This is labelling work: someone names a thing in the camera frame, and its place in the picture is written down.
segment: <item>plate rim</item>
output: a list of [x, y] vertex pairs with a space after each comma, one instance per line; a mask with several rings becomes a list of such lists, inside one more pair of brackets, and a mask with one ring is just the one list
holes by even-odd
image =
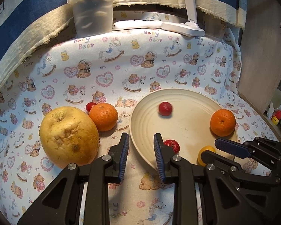
[[[154, 170], [157, 170], [157, 169], [143, 156], [143, 154], [140, 152], [139, 148], [138, 148], [137, 145], [135, 144], [135, 141], [134, 141], [134, 138], [133, 138], [133, 135], [132, 135], [132, 131], [131, 131], [131, 119], [132, 119], [132, 114], [133, 114], [135, 108], [137, 107], [137, 105], [139, 104], [139, 102], [140, 102], [141, 100], [143, 100], [144, 98], [146, 98], [147, 96], [149, 96], [149, 95], [151, 95], [151, 94], [154, 94], [154, 93], [159, 92], [159, 91], [166, 91], [166, 90], [180, 90], [180, 91], [194, 92], [194, 93], [196, 93], [196, 94], [199, 94], [199, 95], [202, 95], [202, 96], [208, 98], [209, 100], [215, 102], [221, 109], [224, 109], [217, 101], [213, 100], [212, 98], [209, 98], [208, 96], [203, 95], [202, 93], [196, 92], [196, 91], [194, 91], [194, 90], [182, 89], [182, 88], [164, 88], [164, 89], [160, 89], [160, 90], [157, 90], [157, 91], [150, 92], [149, 94], [147, 94], [147, 95], [145, 95], [143, 98], [141, 98], [141, 99], [136, 103], [136, 105], [133, 107], [133, 109], [132, 109], [132, 111], [131, 111], [131, 113], [130, 113], [130, 118], [129, 118], [129, 133], [130, 133], [130, 137], [131, 137], [132, 143], [133, 143], [134, 147], [136, 148], [138, 154], [139, 154], [139, 155], [142, 157], [142, 159], [143, 159], [148, 165], [150, 165]], [[236, 133], [236, 138], [237, 138], [237, 140], [238, 140], [238, 134], [237, 134], [237, 130], [236, 130], [236, 129], [235, 129], [235, 133]]]

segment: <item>beige plate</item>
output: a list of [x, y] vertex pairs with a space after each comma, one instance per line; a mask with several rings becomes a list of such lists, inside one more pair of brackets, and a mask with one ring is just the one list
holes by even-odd
[[[172, 115], [163, 117], [158, 113], [161, 102], [173, 106]], [[208, 97], [185, 89], [162, 89], [150, 93], [134, 107], [129, 121], [132, 142], [143, 159], [157, 169], [153, 136], [161, 133], [162, 139], [176, 140], [180, 145], [179, 155], [197, 164], [198, 152], [204, 146], [214, 146], [217, 138], [209, 129], [212, 114], [221, 109], [220, 105]], [[237, 133], [228, 136], [236, 141]], [[216, 150], [216, 153], [233, 159], [234, 156]]]

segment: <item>large wrinkled yellow fruit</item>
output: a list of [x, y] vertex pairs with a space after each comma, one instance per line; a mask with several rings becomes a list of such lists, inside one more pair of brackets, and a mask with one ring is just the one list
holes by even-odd
[[70, 163], [91, 163], [98, 152], [99, 133], [82, 110], [63, 106], [50, 111], [42, 120], [40, 140], [48, 158], [59, 168]]
[[198, 161], [198, 163], [199, 163], [201, 166], [203, 166], [203, 167], [206, 166], [206, 164], [202, 161], [202, 159], [201, 159], [201, 154], [202, 154], [204, 151], [206, 151], [206, 150], [209, 150], [209, 151], [215, 153], [215, 149], [214, 149], [212, 146], [210, 146], [210, 145], [207, 145], [207, 146], [203, 147], [203, 148], [199, 151], [197, 161]]

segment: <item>red object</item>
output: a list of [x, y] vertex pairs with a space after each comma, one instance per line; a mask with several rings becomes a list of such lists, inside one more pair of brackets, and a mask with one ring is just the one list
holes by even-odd
[[169, 102], [162, 102], [159, 104], [159, 114], [162, 116], [169, 116], [173, 111], [173, 107]]
[[163, 142], [163, 144], [172, 147], [175, 154], [177, 154], [180, 151], [180, 145], [178, 144], [177, 141], [173, 139], [167, 139], [166, 141]]
[[281, 110], [276, 111], [275, 116], [278, 120], [281, 119]]
[[88, 112], [90, 112], [90, 110], [92, 109], [92, 107], [94, 106], [94, 105], [97, 105], [95, 102], [89, 102], [88, 104], [86, 104], [86, 110], [88, 111]]

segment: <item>patterned tablecloth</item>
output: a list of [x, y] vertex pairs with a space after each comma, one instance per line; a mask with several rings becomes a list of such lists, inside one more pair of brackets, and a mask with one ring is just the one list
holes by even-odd
[[[98, 156], [108, 153], [122, 132], [129, 132], [137, 101], [170, 87], [200, 92], [233, 111], [239, 142], [255, 136], [276, 140], [262, 118], [237, 96], [240, 50], [229, 29], [225, 40], [137, 29], [36, 51], [0, 91], [0, 210], [8, 221], [16, 224], [61, 171], [46, 157], [38, 135], [44, 115], [56, 107], [85, 110], [91, 101], [116, 107], [117, 128], [101, 133]], [[253, 159], [237, 161], [247, 172], [269, 174]], [[123, 183], [109, 185], [111, 224], [171, 224], [173, 193], [173, 185], [162, 184], [130, 144]], [[198, 216], [201, 223], [200, 207]]]

